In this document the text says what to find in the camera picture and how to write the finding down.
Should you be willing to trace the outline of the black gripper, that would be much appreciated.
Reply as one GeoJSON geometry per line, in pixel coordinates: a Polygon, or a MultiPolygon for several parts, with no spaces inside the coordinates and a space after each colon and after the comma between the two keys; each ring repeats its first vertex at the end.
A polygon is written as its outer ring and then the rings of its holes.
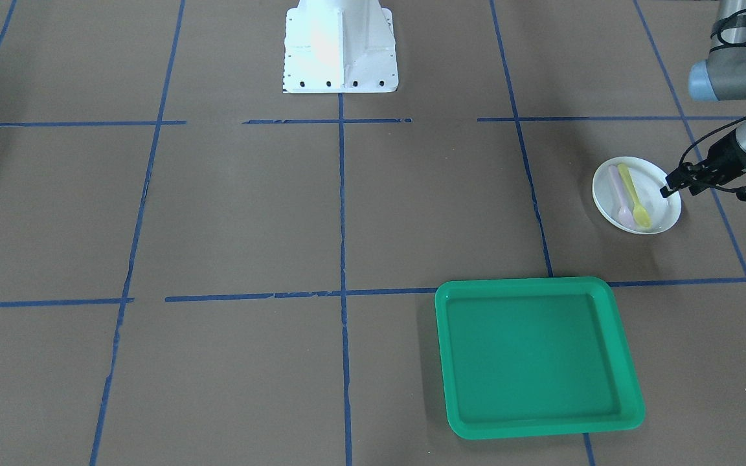
{"type": "MultiPolygon", "coordinates": [[[[698,164],[701,168],[698,172],[696,165],[680,163],[666,175],[661,197],[671,197],[688,188],[690,194],[697,195],[710,185],[723,186],[746,174],[743,160],[746,160],[746,129],[735,129],[710,147],[707,159],[698,164]]],[[[736,189],[735,197],[746,201],[746,185],[736,189]]]]}

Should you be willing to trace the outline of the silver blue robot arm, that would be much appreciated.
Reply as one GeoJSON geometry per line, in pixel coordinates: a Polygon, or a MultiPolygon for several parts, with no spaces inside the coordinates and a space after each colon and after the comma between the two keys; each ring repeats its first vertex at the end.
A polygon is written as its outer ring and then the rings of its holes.
{"type": "MultiPolygon", "coordinates": [[[[710,33],[707,59],[690,70],[688,91],[693,100],[746,100],[746,1],[722,1],[710,33]]],[[[660,189],[663,197],[687,190],[708,189],[734,194],[746,201],[746,116],[721,128],[723,136],[701,162],[680,158],[660,189]]]]}

